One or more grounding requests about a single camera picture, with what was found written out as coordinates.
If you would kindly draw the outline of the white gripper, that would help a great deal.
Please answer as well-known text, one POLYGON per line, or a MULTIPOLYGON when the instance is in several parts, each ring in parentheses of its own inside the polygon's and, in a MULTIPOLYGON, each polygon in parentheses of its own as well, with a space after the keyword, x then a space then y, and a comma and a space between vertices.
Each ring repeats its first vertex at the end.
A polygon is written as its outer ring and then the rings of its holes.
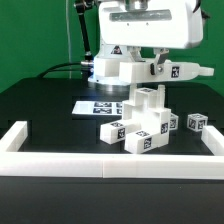
POLYGON ((164 72, 168 49, 192 48, 202 41, 201 0, 144 0, 143 4, 143 9, 130 10, 124 0, 102 2, 101 36, 107 44, 128 46, 133 62, 142 61, 140 47, 154 48, 150 71, 158 75, 164 72))

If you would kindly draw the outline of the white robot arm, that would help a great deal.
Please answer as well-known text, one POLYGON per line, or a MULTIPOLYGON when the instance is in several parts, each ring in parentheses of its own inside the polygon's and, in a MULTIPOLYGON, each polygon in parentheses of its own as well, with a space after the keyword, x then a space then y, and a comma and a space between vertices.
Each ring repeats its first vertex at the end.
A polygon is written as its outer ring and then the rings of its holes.
POLYGON ((203 40, 207 15, 200 5, 201 0, 76 0, 83 34, 84 13, 98 7, 98 54, 93 56, 84 42, 85 58, 93 62, 88 81, 126 86, 213 75, 212 68, 168 59, 171 49, 193 48, 203 40))

